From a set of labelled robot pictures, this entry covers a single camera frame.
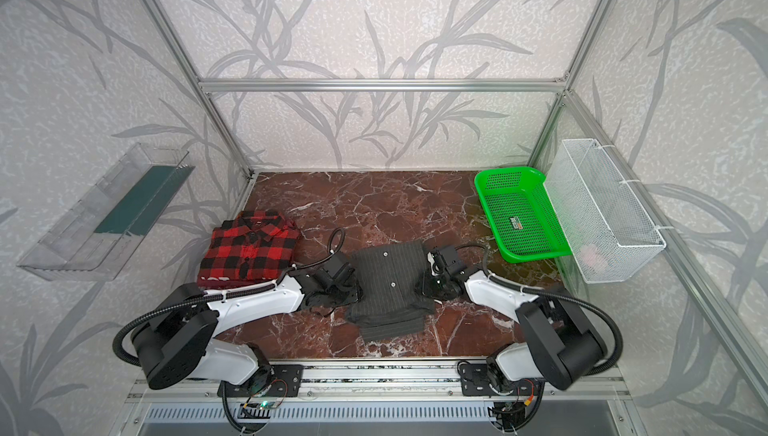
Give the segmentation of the grey pinstriped long sleeve shirt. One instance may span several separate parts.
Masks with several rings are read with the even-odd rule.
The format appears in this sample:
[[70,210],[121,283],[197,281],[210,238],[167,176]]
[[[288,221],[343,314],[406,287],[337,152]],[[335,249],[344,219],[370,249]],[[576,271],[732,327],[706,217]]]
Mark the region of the grey pinstriped long sleeve shirt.
[[435,303],[418,286],[428,272],[426,249],[419,240],[369,247],[351,255],[362,290],[345,310],[364,342],[380,342],[421,333]]

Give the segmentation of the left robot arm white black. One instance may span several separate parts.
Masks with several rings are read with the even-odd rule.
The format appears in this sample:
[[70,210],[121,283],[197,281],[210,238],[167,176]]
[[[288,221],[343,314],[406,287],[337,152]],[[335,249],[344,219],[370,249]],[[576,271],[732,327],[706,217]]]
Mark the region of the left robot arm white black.
[[176,288],[155,310],[123,327],[113,340],[122,361],[139,366],[152,390],[185,379],[241,386],[269,378],[269,363],[248,344],[218,340],[225,331],[273,315],[315,307],[335,308],[360,299],[349,257],[332,253],[309,267],[288,270],[275,281],[233,290]]

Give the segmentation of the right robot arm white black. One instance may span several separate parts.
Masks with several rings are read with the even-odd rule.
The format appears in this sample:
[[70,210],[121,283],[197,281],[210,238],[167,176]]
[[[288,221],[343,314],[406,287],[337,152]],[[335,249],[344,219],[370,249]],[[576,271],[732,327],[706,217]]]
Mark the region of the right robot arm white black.
[[547,290],[505,279],[488,268],[489,248],[466,243],[426,253],[428,269],[417,289],[434,300],[465,297],[510,319],[521,343],[486,358],[485,380],[506,395],[520,383],[548,383],[565,390],[586,375],[611,368],[621,355],[620,330],[602,309],[566,289]]

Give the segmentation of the red black plaid folded shirt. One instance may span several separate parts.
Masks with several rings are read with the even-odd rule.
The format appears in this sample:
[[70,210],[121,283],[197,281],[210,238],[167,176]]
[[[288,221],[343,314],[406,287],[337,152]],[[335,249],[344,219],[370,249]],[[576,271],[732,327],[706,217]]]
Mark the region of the red black plaid folded shirt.
[[196,283],[232,289],[276,280],[293,262],[300,239],[298,226],[282,212],[244,210],[213,230]]

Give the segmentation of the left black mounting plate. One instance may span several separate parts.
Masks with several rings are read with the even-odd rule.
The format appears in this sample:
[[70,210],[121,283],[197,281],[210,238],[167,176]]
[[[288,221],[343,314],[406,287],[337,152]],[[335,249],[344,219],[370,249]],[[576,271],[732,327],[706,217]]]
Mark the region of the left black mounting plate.
[[240,385],[223,382],[217,390],[221,397],[296,397],[302,381],[304,366],[301,364],[277,364],[269,369],[259,369]]

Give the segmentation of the black mounting plate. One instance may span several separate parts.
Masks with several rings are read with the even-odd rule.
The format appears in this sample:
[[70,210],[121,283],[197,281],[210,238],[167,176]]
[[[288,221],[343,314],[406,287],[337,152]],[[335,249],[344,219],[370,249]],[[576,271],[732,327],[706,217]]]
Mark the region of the black mounting plate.
[[490,363],[459,360],[456,364],[463,396],[515,396],[531,397],[536,393],[536,381],[512,381]]
[[240,385],[223,382],[217,390],[221,397],[296,397],[302,381],[304,366],[301,364],[277,364],[269,369],[259,369]]

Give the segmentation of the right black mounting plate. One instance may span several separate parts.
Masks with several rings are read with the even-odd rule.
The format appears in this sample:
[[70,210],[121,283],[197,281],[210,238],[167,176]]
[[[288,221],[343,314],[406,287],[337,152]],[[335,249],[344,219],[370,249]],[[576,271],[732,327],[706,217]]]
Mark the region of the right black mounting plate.
[[463,396],[515,396],[531,397],[536,393],[536,381],[512,381],[490,363],[459,360],[456,364]]

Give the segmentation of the green plastic basket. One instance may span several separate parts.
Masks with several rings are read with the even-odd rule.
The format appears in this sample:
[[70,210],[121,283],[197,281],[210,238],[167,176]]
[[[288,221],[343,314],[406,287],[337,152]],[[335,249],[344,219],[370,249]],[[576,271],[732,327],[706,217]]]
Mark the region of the green plastic basket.
[[546,188],[546,175],[517,166],[479,172],[481,206],[503,259],[525,263],[572,253]]

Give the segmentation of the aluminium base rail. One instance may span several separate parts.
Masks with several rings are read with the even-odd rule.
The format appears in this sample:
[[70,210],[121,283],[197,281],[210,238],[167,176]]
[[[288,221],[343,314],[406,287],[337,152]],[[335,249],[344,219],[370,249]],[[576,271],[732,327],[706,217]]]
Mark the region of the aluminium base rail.
[[[341,358],[277,360],[277,364],[304,366],[296,397],[261,397],[280,403],[321,402],[454,402],[462,398],[493,401],[515,399],[515,396],[463,396],[456,364],[461,358]],[[466,358],[485,363],[482,358]],[[185,380],[164,390],[151,390],[143,379],[137,379],[126,397],[126,403],[220,402],[218,383],[212,380]],[[628,400],[630,391],[617,368],[597,376],[586,376],[567,390],[547,384],[543,398],[549,400]]]

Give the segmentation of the aluminium horizontal frame bar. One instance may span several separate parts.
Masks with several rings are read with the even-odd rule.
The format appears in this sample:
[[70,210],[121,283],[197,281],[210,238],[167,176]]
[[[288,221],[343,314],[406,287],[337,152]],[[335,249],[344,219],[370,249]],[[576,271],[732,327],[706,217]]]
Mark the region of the aluminium horizontal frame bar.
[[560,92],[558,80],[376,80],[376,78],[204,78],[200,88],[220,92]]

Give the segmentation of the clear plastic wall tray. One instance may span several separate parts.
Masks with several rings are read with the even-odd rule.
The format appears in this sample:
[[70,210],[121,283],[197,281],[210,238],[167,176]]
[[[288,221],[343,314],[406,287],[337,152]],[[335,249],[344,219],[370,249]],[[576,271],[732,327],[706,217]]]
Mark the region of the clear plastic wall tray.
[[194,169],[187,150],[134,144],[18,266],[46,281],[115,279]]

